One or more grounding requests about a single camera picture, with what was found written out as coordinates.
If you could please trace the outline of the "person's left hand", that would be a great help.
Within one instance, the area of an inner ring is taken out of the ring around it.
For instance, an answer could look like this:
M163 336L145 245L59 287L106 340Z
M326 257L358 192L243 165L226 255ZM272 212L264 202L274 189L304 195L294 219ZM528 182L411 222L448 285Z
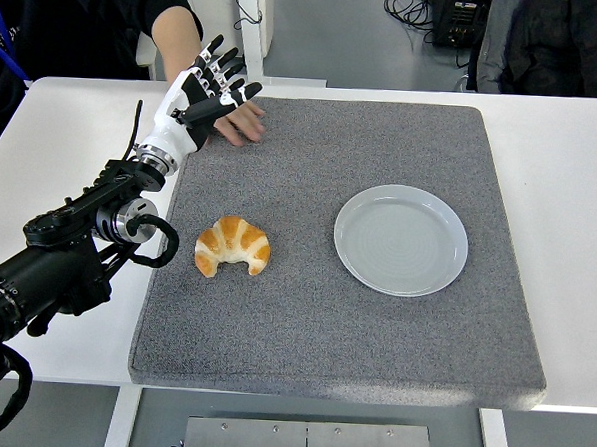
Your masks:
M214 130L233 146L244 146L247 142L258 142L265 133L262 117L265 112L249 101L232 113L216 120Z

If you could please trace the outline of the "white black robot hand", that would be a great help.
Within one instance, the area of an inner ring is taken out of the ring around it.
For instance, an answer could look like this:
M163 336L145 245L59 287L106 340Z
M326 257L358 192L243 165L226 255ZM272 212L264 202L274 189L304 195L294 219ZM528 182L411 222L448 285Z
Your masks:
M163 166L166 173L175 172L186 155L203 147L217 119L261 91L259 82L237 88L229 83L242 68L225 68L238 53L236 47L213 57L223 41L224 37L217 35L172 83L155 113L151 133L137 145L141 162Z

